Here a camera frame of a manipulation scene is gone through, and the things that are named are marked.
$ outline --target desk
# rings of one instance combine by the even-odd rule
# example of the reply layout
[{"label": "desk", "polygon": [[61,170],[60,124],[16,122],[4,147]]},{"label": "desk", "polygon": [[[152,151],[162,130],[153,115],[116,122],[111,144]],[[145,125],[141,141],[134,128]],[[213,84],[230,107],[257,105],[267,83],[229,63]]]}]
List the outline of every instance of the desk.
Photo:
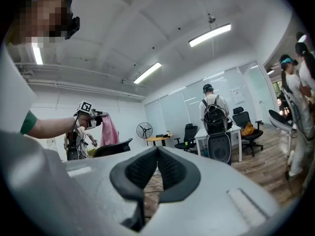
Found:
[{"label": "desk", "polygon": [[[232,128],[230,129],[231,134],[234,132],[238,133],[238,161],[242,162],[242,138],[241,138],[241,128],[236,125],[232,125]],[[195,135],[196,143],[197,143],[197,150],[198,150],[198,155],[201,156],[200,152],[200,145],[199,141],[204,140],[207,138],[207,132],[205,128],[200,128],[198,133]]]},{"label": "desk", "polygon": [[153,145],[156,145],[157,141],[162,141],[162,146],[165,147],[165,140],[169,139],[173,136],[173,134],[169,134],[169,137],[149,137],[147,138],[147,142],[153,142]]}]

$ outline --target hand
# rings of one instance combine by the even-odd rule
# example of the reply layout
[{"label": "hand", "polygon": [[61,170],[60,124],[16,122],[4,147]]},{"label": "hand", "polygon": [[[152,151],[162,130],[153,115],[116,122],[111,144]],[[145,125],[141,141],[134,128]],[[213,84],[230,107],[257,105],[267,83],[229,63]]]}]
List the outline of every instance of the hand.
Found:
[{"label": "hand", "polygon": [[85,129],[87,129],[88,127],[88,121],[91,119],[90,115],[80,115],[78,118],[80,127],[84,127]]}]

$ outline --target woman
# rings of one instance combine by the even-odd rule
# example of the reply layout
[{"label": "woman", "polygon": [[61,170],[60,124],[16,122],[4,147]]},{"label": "woman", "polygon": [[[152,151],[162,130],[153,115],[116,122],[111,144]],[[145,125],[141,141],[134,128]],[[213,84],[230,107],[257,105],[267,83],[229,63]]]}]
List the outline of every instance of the woman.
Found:
[{"label": "woman", "polygon": [[315,58],[304,43],[295,44],[295,52],[301,61],[299,75],[303,86],[315,93]]},{"label": "woman", "polygon": [[298,108],[300,122],[302,127],[297,126],[297,144],[293,154],[291,170],[289,176],[293,177],[302,172],[300,167],[304,153],[314,152],[314,121],[310,115],[307,100],[305,96],[310,97],[311,91],[304,87],[300,78],[293,74],[293,60],[289,55],[282,55],[280,58],[282,69],[282,87],[294,96],[293,102]]}]

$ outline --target electric fan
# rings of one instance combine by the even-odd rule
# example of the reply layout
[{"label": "electric fan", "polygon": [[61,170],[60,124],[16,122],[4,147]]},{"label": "electric fan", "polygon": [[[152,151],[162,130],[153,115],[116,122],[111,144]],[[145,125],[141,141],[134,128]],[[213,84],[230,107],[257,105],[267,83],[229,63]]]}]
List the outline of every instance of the electric fan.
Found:
[{"label": "electric fan", "polygon": [[147,122],[142,122],[137,126],[137,135],[142,138],[142,139],[147,139],[150,136],[152,136],[153,133],[153,129],[152,126],[150,124],[148,124]]}]

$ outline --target wooden floor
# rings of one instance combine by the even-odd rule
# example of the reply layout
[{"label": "wooden floor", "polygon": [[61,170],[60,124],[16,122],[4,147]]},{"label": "wooden floor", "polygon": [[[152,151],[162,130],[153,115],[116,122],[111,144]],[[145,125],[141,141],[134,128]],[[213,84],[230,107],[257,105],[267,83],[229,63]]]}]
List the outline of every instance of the wooden floor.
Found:
[{"label": "wooden floor", "polygon": [[[264,150],[256,148],[255,157],[248,155],[250,149],[243,150],[242,162],[238,162],[238,147],[232,149],[232,167],[243,173],[245,176],[253,180],[267,190],[280,205],[289,204],[294,198],[299,197],[302,184],[306,177],[306,172],[290,181],[292,195],[289,185],[285,179],[285,171],[287,169],[286,155],[279,148],[279,140],[281,132],[276,128],[261,128],[264,134],[256,140],[258,144],[264,145]],[[293,148],[296,139],[292,139]],[[144,189],[145,194],[145,215],[151,217],[158,208],[159,192],[163,190],[161,175],[152,176],[148,185]]]}]

